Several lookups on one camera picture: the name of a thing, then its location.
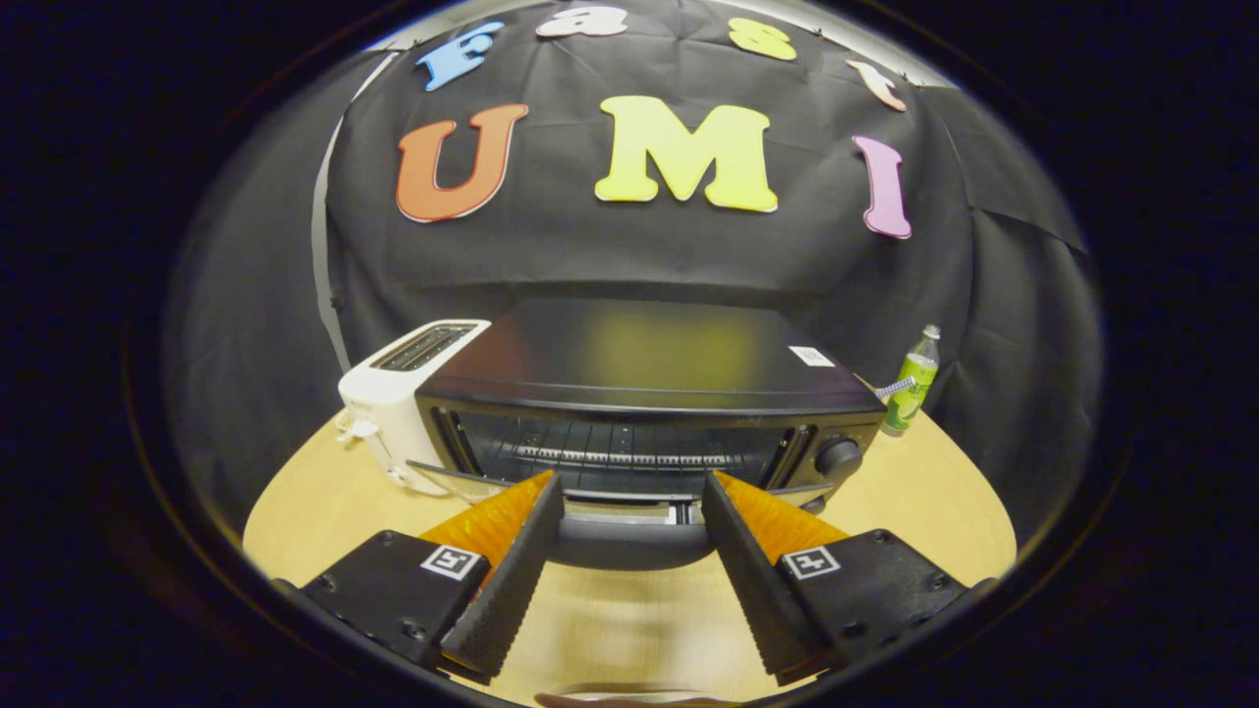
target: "barcode label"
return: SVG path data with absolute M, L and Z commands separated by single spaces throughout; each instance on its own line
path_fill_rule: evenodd
M 788 346 L 799 357 L 801 362 L 805 362 L 810 367 L 833 367 L 830 359 L 822 355 L 821 351 L 813 349 L 812 346 Z

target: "letter cutout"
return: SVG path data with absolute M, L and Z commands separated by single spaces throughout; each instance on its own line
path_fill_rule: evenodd
M 896 111 L 908 111 L 909 106 L 900 98 L 896 98 L 891 93 L 891 88 L 895 86 L 891 79 L 879 73 L 879 69 L 871 67 L 865 62 L 854 62 L 852 59 L 845 59 L 845 64 L 852 67 L 861 74 L 861 81 L 865 82 L 866 88 L 870 93 L 874 93 L 879 101 L 883 101 L 889 108 L 895 108 Z
M 491 33 L 502 29 L 502 23 L 486 23 L 467 34 L 461 34 L 453 40 L 442 44 L 415 62 L 415 66 L 427 64 L 432 79 L 424 86 L 424 91 L 436 91 L 447 83 L 471 72 L 485 62 L 483 54 L 494 44 Z
M 865 213 L 866 227 L 894 238 L 909 238 L 909 220 L 900 198 L 900 152 L 871 137 L 854 136 L 866 159 L 870 173 L 870 208 Z
M 789 62 L 796 58 L 796 48 L 783 30 L 747 18 L 730 20 L 730 40 L 745 52 L 755 52 L 774 59 Z
M 612 166 L 594 184 L 604 202 L 651 202 L 660 185 L 647 176 L 647 155 L 679 200 L 687 200 L 708 166 L 716 161 L 716 176 L 704 195 L 718 207 L 769 213 L 778 197 L 765 180 L 765 152 L 760 134 L 769 118 L 750 108 L 718 106 L 691 134 L 660 98 L 613 96 L 599 108 L 616 120 Z
M 538 37 L 568 37 L 570 34 L 588 34 L 590 37 L 608 37 L 621 34 L 626 29 L 624 10 L 619 8 L 573 8 L 560 10 L 553 19 L 538 25 Z
M 481 128 L 472 176 L 454 189 L 437 186 L 437 159 L 442 141 L 454 132 L 454 121 L 439 121 L 408 132 L 398 142 L 398 209 L 422 224 L 466 217 L 483 207 L 502 186 L 507 171 L 511 128 L 529 113 L 529 106 L 509 103 L 487 108 L 468 121 Z

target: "orange letter u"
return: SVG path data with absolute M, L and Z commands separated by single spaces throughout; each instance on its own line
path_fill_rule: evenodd
M 472 176 L 453 189 L 437 186 L 437 159 L 442 141 L 454 132 L 454 121 L 439 121 L 408 132 L 398 142 L 402 166 L 398 169 L 398 209 L 421 223 L 456 219 L 483 207 L 502 186 L 507 171 L 511 128 L 529 112 L 529 106 L 509 103 L 472 116 L 472 127 L 481 128 Z

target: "yellow letter m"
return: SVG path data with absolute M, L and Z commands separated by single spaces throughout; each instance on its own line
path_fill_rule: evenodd
M 716 176 L 704 195 L 718 207 L 773 212 L 778 197 L 765 181 L 760 134 L 769 118 L 750 108 L 718 106 L 695 132 L 686 130 L 660 98 L 614 96 L 599 105 L 616 120 L 612 168 L 594 185 L 604 202 L 651 202 L 660 185 L 647 176 L 647 155 L 656 161 L 674 197 L 691 198 L 708 166 Z

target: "black toaster oven top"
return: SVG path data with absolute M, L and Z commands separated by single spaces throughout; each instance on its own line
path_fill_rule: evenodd
M 627 300 L 522 301 L 421 384 L 417 397 L 622 413 L 884 411 L 773 310 Z

